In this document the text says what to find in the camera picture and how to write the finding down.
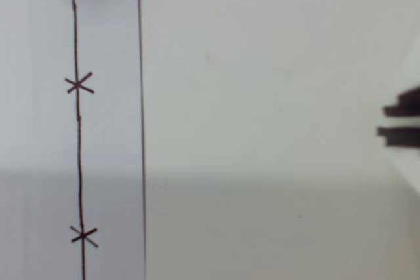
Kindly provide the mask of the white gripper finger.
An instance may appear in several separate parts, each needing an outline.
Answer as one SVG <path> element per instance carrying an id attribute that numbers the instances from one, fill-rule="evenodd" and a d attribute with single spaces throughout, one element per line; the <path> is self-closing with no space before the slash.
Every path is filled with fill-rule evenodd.
<path id="1" fill-rule="evenodd" d="M 419 195 L 419 127 L 378 127 L 385 146 L 408 186 Z"/>
<path id="2" fill-rule="evenodd" d="M 395 102 L 386 105 L 386 117 L 419 117 L 419 40 L 416 39 L 402 65 L 398 68 L 393 83 L 392 95 Z"/>

